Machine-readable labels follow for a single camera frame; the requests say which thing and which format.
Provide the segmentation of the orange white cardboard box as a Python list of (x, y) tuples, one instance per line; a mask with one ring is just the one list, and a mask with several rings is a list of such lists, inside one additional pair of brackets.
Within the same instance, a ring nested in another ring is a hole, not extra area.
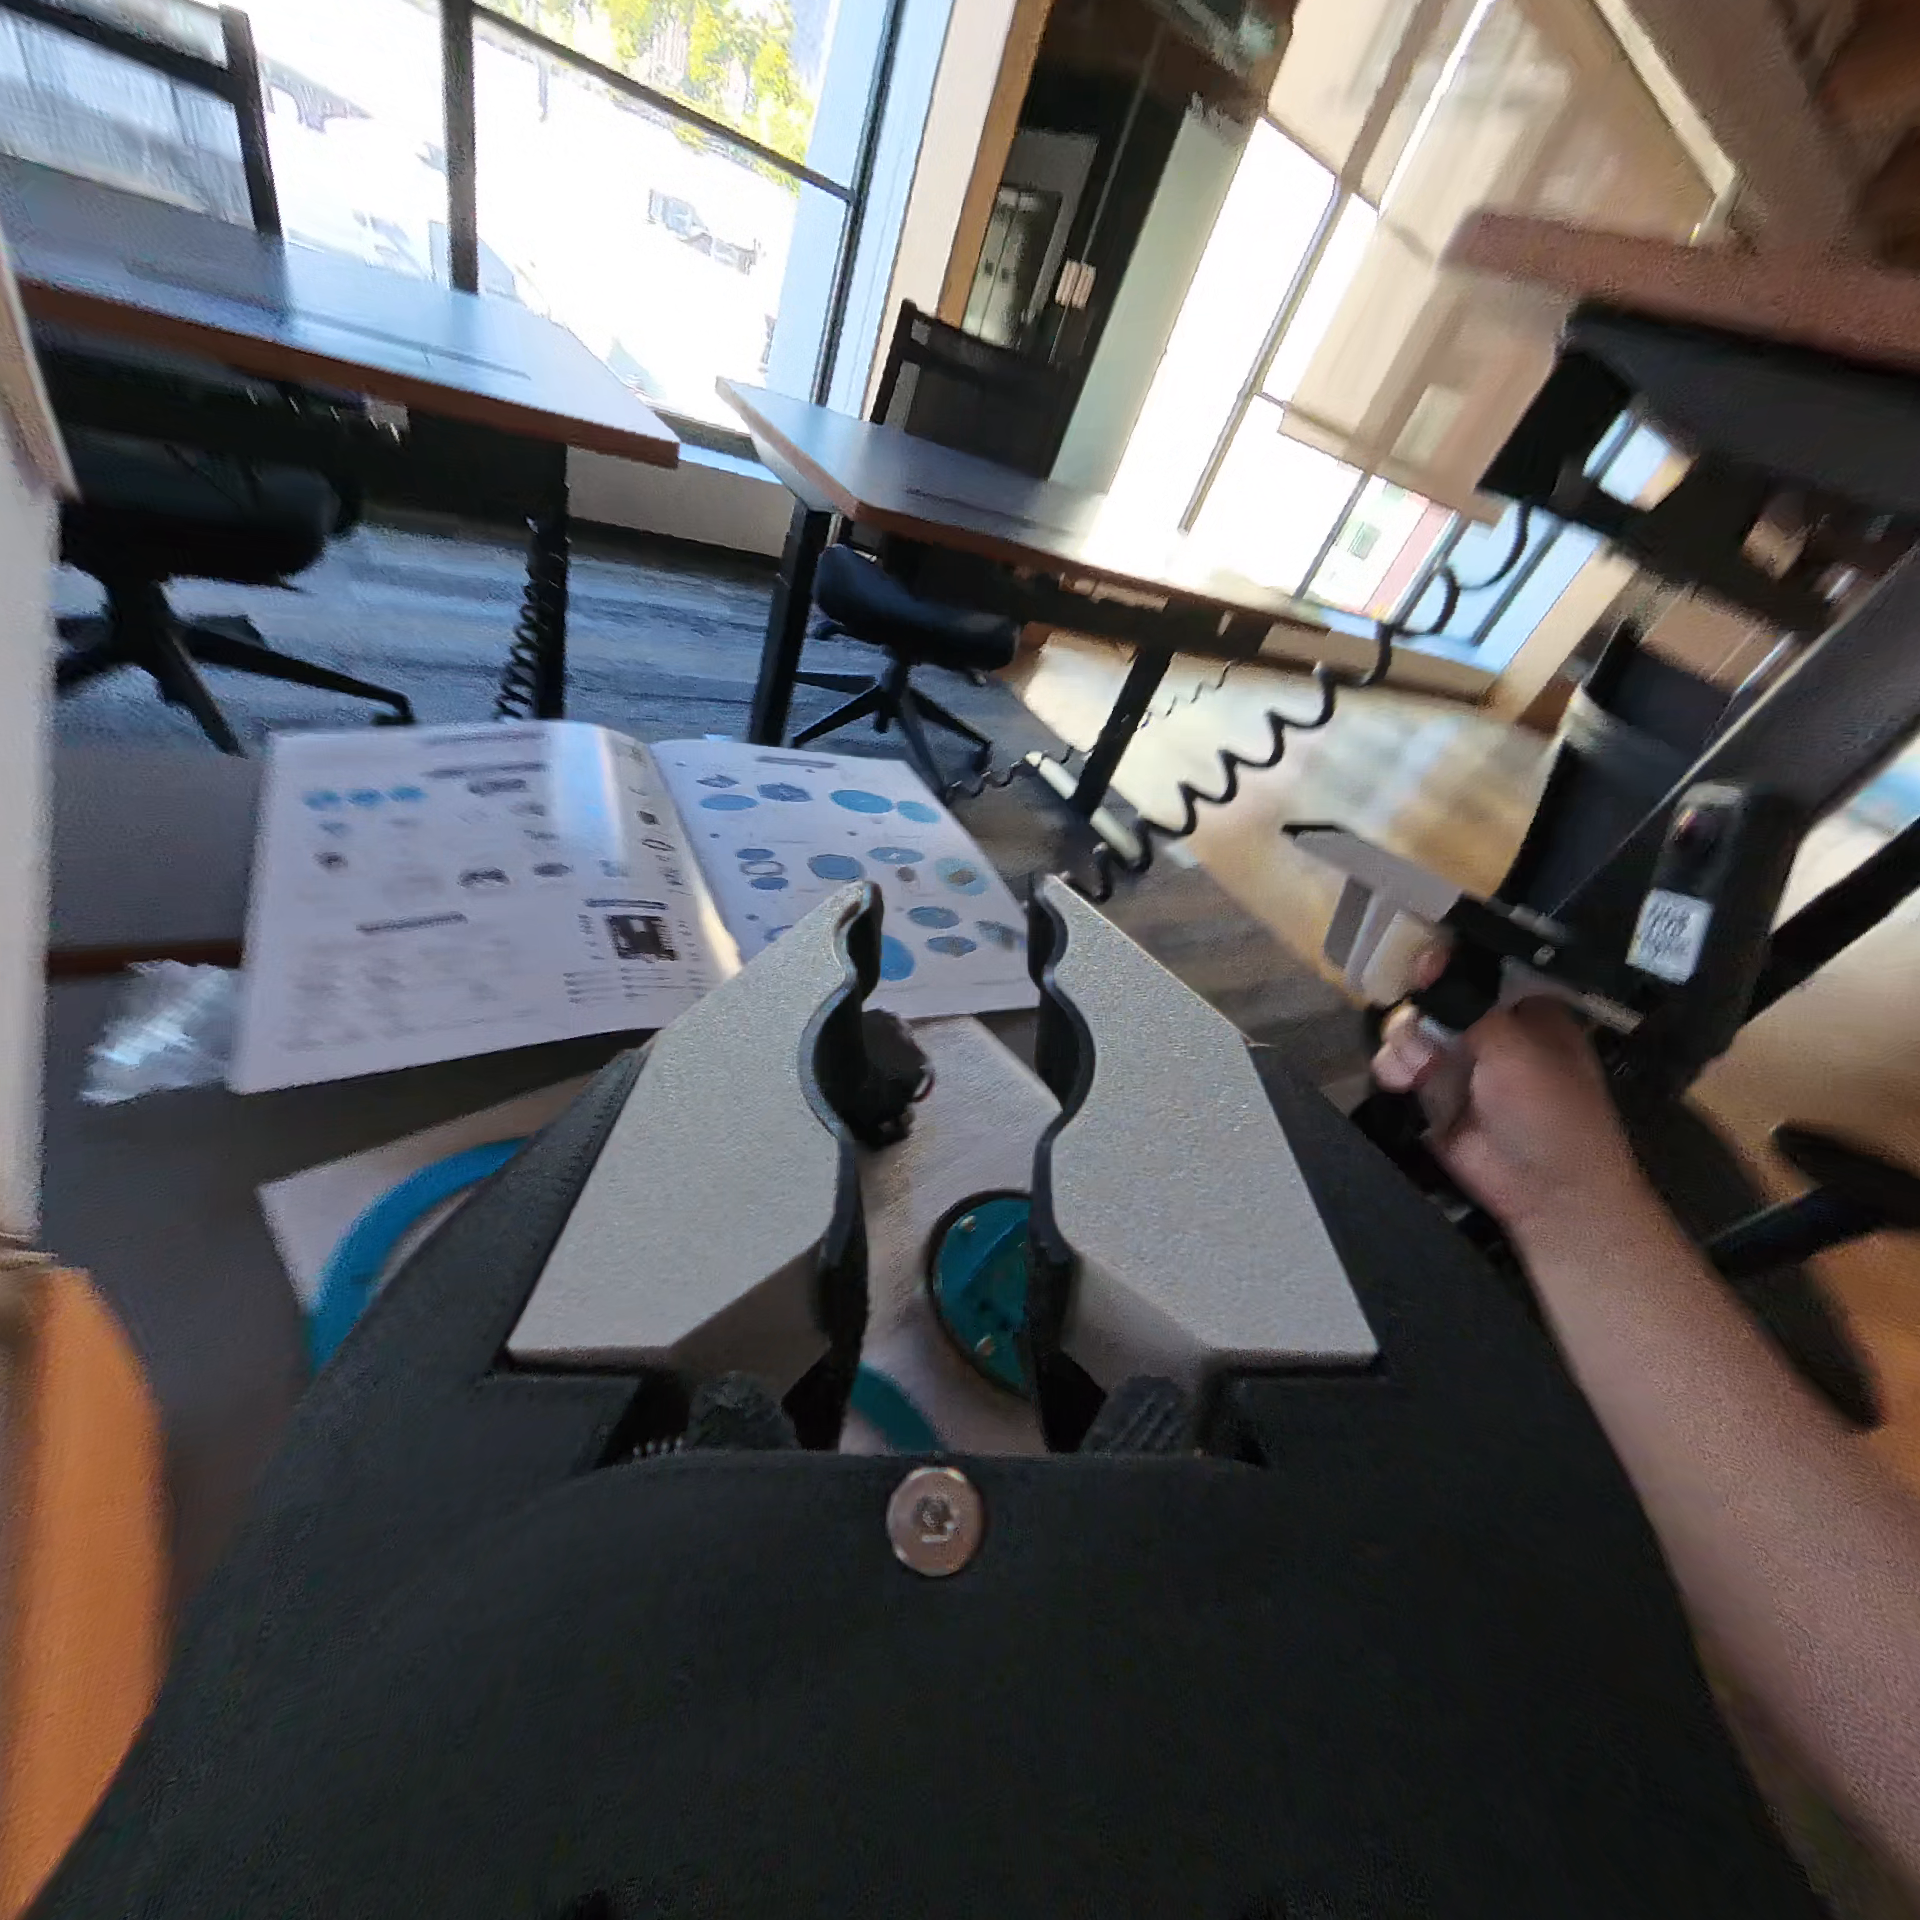
[(146, 1719), (169, 1595), (159, 1413), (90, 1277), (40, 1248), (52, 570), (74, 483), (1, 256), (1, 1915)]

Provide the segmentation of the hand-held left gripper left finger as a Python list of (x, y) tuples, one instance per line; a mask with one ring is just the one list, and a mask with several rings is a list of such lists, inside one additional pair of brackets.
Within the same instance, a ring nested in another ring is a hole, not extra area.
[(841, 884), (661, 1031), (634, 1069), (508, 1355), (748, 1376), (802, 1445), (838, 1445), (869, 1327), (860, 1153), (884, 1145), (879, 891)]

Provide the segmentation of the person's right hand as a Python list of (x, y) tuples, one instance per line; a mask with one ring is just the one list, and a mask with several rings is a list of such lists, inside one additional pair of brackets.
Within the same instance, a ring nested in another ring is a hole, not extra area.
[(1405, 1001), (1383, 1026), (1376, 1084), (1456, 1098), (1431, 1120), (1431, 1153), (1524, 1259), (1644, 1233), (1658, 1213), (1589, 1033), (1558, 999), (1500, 1007), (1450, 1037)]

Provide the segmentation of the black servo claw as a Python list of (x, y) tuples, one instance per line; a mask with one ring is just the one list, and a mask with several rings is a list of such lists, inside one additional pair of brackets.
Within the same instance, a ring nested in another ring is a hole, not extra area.
[(856, 1063), (841, 1104), (856, 1145), (882, 1149), (904, 1140), (929, 1089), (933, 1065), (911, 1026), (890, 1013), (862, 1013)]

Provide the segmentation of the white foam sheet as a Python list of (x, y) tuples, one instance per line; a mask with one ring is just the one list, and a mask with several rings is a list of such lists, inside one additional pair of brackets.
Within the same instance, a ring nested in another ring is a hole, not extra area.
[[(863, 1154), (860, 1169), (871, 1315), (841, 1449), (1037, 1453), (1030, 1403), (991, 1391), (944, 1343), (922, 1263), (953, 1203), (986, 1189), (1029, 1194), (1057, 1104), (981, 1021), (921, 1021), (914, 1040), (933, 1089), (906, 1138)], [(573, 1075), (262, 1185), (255, 1201), (298, 1298), (310, 1360), (332, 1355), (400, 1259), (583, 1089)]]

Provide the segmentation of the printed instruction manual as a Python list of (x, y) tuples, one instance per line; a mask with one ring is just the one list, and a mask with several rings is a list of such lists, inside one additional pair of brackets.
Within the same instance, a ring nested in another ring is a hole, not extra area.
[(225, 1087), (652, 1033), (853, 883), (884, 1013), (1037, 1004), (1024, 906), (900, 759), (583, 723), (278, 733)]

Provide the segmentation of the dark glass door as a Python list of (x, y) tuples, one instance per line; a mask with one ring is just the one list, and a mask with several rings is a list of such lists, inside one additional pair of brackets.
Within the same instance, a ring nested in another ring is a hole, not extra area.
[(934, 309), (1046, 370), (1053, 481), (1113, 487), (1295, 15), (1015, 5)]

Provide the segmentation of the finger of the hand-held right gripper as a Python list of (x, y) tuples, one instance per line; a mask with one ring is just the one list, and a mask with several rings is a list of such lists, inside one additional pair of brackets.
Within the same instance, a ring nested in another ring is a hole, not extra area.
[(1486, 898), (1402, 855), (1329, 824), (1288, 824), (1295, 853), (1338, 881), (1322, 936), (1322, 959), (1365, 1001), (1405, 1001), (1426, 992), (1456, 945), (1453, 925)]

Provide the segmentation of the person's right forearm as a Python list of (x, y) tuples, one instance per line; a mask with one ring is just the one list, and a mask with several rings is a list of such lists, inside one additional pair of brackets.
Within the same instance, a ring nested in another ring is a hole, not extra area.
[(1500, 1209), (1694, 1621), (1914, 1888), (1914, 1503), (1753, 1329), (1634, 1164), (1526, 1172)]

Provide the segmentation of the large window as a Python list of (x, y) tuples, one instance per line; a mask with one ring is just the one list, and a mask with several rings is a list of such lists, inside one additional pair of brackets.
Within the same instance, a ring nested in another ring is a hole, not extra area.
[(1116, 497), (1206, 561), (1357, 617), (1439, 625), (1433, 570), (1474, 517), (1295, 440), (1282, 401), (1327, 331), (1376, 215), (1258, 123), (1120, 459)]
[(911, 5), (216, 8), (290, 242), (513, 299), (678, 421), (834, 378)]

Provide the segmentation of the clear plastic bag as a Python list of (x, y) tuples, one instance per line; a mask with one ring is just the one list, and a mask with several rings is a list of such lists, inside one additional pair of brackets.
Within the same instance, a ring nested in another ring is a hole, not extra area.
[(233, 1063), (239, 971), (180, 961), (134, 963), (86, 1052), (79, 1103), (120, 1106), (218, 1089)]

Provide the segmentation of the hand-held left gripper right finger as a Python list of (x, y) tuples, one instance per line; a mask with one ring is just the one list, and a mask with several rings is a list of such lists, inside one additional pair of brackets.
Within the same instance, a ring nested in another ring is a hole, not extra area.
[(1065, 881), (1029, 898), (1036, 1068), (1026, 1372), (1045, 1448), (1081, 1449), (1130, 1381), (1188, 1425), (1245, 1376), (1380, 1359), (1254, 1050)]

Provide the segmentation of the beige roller blind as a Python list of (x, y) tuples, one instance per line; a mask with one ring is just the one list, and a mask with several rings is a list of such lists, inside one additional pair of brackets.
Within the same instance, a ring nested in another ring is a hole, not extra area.
[(1376, 215), (1282, 401), (1301, 441), (1436, 505), (1481, 479), (1551, 369), (1533, 296), (1447, 264), (1481, 210), (1687, 242), (1728, 178), (1663, 111), (1622, 5), (1438, 5), (1357, 195)]

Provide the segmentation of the blue round bearing base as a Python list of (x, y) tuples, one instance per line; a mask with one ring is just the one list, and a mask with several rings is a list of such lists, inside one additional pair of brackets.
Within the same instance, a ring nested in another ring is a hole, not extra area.
[(1033, 1401), (1026, 1352), (1030, 1197), (1016, 1189), (964, 1195), (937, 1217), (926, 1297), (949, 1348), (991, 1391)]

